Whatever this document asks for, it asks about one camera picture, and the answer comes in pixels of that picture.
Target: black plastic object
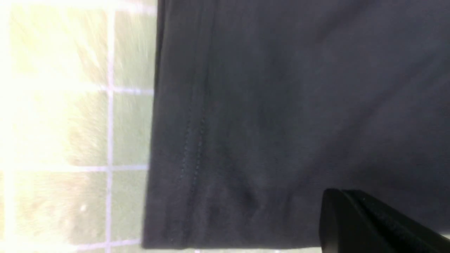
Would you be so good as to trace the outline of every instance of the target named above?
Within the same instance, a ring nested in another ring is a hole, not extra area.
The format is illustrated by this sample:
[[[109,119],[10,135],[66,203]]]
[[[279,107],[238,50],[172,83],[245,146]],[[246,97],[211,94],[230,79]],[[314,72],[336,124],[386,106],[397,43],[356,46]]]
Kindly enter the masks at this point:
[[[450,240],[360,190],[327,189],[323,253],[449,253]]]

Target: stitching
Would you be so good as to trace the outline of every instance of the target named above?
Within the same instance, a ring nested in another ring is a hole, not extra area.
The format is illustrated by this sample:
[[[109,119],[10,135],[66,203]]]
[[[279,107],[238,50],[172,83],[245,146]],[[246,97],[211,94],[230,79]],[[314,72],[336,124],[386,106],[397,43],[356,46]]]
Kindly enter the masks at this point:
[[[195,43],[195,45],[198,45],[198,40],[199,40],[199,37],[200,37],[200,28],[201,28],[201,26],[202,26],[202,19],[200,18],[200,21],[199,21],[199,35],[198,36],[196,36],[196,43]],[[195,62],[197,62],[197,59],[198,59],[198,46],[196,46],[195,47],[195,52],[194,52],[194,59],[193,59],[193,62],[195,63]],[[188,108],[188,122],[187,122],[187,126],[186,126],[186,130],[185,130],[185,135],[184,135],[184,153],[183,153],[183,160],[182,160],[182,167],[181,167],[181,172],[180,172],[180,177],[178,178],[178,180],[177,180],[177,188],[176,188],[176,192],[179,192],[180,191],[180,185],[181,185],[181,180],[183,179],[183,177],[184,177],[184,175],[185,175],[185,172],[186,172],[186,160],[187,160],[187,156],[188,156],[188,137],[191,135],[191,128],[192,128],[192,104],[193,104],[193,102],[194,102],[194,88],[195,88],[195,77],[197,76],[197,68],[194,68],[194,70],[193,70],[193,74],[192,74],[192,87],[191,87],[191,97],[190,97],[190,102],[189,102],[189,108]],[[190,206],[190,200],[188,200],[188,202],[187,202],[187,207],[189,207]],[[184,229],[185,227],[186,227],[186,218],[184,219],[184,220],[182,220],[181,221],[181,223],[182,223],[182,231],[183,231],[183,237],[185,237],[186,235],[185,235],[185,231],[186,231],[186,229]],[[177,231],[177,229],[176,229],[176,227],[174,227],[173,229],[172,229],[172,236],[171,236],[171,241],[173,241],[174,240],[174,236],[173,235],[175,235],[176,234],[176,231]]]
[[[203,91],[203,97],[202,97],[202,104],[201,104],[201,116],[202,116],[202,118],[201,118],[201,121],[200,121],[200,130],[199,130],[199,138],[198,138],[198,143],[197,143],[197,156],[196,156],[196,166],[195,166],[195,169],[194,169],[194,172],[193,172],[193,179],[192,179],[192,184],[191,184],[191,187],[190,187],[190,192],[189,192],[189,196],[188,196],[188,203],[187,203],[187,212],[186,212],[186,217],[185,217],[185,219],[184,219],[184,221],[183,221],[183,235],[184,235],[184,238],[183,238],[183,242],[186,244],[187,242],[188,242],[188,239],[189,239],[189,233],[190,233],[190,231],[189,231],[189,229],[191,228],[191,226],[192,226],[192,221],[191,221],[191,218],[192,218],[192,215],[191,215],[191,212],[193,211],[193,207],[194,207],[194,205],[193,205],[193,203],[194,203],[194,197],[195,197],[195,192],[196,192],[196,190],[197,190],[197,186],[198,186],[198,184],[197,184],[197,179],[198,179],[198,174],[199,174],[199,172],[200,172],[200,164],[201,164],[201,158],[202,158],[202,155],[203,155],[203,138],[204,138],[204,134],[205,134],[205,101],[206,101],[206,96],[207,96],[207,92],[206,92],[206,89],[207,89],[207,80],[208,80],[208,65],[207,65],[207,63],[209,62],[209,52],[210,52],[210,50],[211,50],[211,45],[212,45],[212,33],[213,33],[213,28],[214,28],[214,20],[215,20],[215,15],[216,15],[216,1],[213,3],[214,4],[214,6],[213,6],[213,8],[212,8],[212,16],[211,16],[211,22],[212,22],[212,24],[211,24],[211,27],[210,27],[210,37],[209,37],[209,44],[208,44],[208,49],[206,50],[206,57],[205,57],[205,63],[203,64],[203,66],[206,68],[206,72],[205,72],[205,77],[204,77],[204,79],[203,79],[203,81],[202,81],[202,83],[203,83],[203,87],[202,87],[202,91]],[[201,15],[202,15],[202,18],[200,19],[200,23],[199,23],[199,25],[200,25],[200,28],[202,27],[202,24],[204,23],[204,17],[203,17],[203,13],[204,13],[204,11],[205,11],[205,9],[204,9],[204,6],[202,5],[202,10],[201,10]]]

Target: white grout line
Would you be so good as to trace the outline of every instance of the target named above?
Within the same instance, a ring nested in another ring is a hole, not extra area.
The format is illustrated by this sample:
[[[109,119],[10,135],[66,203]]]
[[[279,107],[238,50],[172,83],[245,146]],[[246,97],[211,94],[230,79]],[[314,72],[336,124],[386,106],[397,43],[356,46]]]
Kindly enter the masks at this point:
[[[111,247],[129,246],[140,244],[140,239],[131,239],[123,241],[110,242]],[[106,242],[95,243],[95,244],[80,244],[80,245],[69,245],[69,244],[35,244],[35,243],[22,243],[16,246],[15,250],[26,251],[26,252],[82,252],[94,249],[106,248],[108,244]],[[0,242],[0,250],[5,249],[5,243]]]
[[[131,13],[147,14],[156,16],[156,6],[148,6],[142,4],[133,4],[127,1],[108,1],[108,0],[13,0],[14,4],[35,4],[44,6],[57,6],[65,8],[80,8],[80,9],[108,9],[111,3],[114,2],[116,10],[126,11]]]
[[[9,165],[0,164],[0,171],[2,168]],[[72,166],[72,165],[37,165],[37,164],[14,164],[13,167],[17,171],[25,172],[106,172],[111,171],[146,171],[149,166],[142,165],[118,165],[118,166]]]
[[[111,253],[111,205],[113,189],[114,162],[114,39],[115,39],[116,9],[111,5],[108,10],[108,177],[106,195],[106,249],[105,253]]]
[[[13,78],[13,84],[14,86],[11,88],[16,91],[70,91],[70,92],[98,92],[98,91],[109,91],[113,90],[114,93],[118,94],[133,94],[133,95],[153,95],[154,90],[153,89],[139,89],[139,88],[126,88],[126,87],[109,87],[101,84],[95,84],[95,83],[83,83],[83,82],[76,82],[74,85],[65,85],[65,86],[37,86],[34,85],[38,82],[35,78]]]

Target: black garment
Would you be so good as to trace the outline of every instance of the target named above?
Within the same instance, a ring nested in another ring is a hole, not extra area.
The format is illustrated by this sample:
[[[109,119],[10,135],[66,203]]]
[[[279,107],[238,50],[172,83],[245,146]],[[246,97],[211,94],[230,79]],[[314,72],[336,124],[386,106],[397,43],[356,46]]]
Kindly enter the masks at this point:
[[[330,187],[450,232],[450,1],[158,9],[145,248],[318,246]]]

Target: green tile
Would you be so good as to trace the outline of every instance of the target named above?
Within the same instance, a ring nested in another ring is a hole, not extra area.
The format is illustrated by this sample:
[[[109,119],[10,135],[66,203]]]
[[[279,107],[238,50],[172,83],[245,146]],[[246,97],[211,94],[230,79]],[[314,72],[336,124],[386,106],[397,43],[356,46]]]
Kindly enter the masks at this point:
[[[185,250],[159,250],[159,249],[142,249],[139,245],[114,247],[111,253],[194,253],[193,249]]]
[[[106,92],[21,92],[11,106],[16,162],[106,164]]]
[[[114,164],[148,162],[152,105],[151,95],[114,95]]]
[[[13,5],[10,37],[15,76],[106,84],[107,15],[103,10]]]
[[[320,247],[285,249],[280,250],[279,253],[322,253],[322,249]]]
[[[83,251],[78,251],[78,253],[105,253],[105,249],[99,248],[99,249],[93,249],[93,250],[83,250]]]
[[[15,179],[19,241],[105,241],[105,172],[17,172]]]
[[[127,0],[129,3],[133,4],[143,4],[146,6],[156,6],[158,3],[158,0]]]
[[[113,173],[111,237],[114,241],[141,237],[146,171]]]
[[[156,16],[117,12],[115,35],[115,85],[153,88]]]
[[[4,214],[4,206],[5,206],[5,195],[3,192],[3,172],[0,171],[0,241],[3,241],[5,238],[5,214]]]

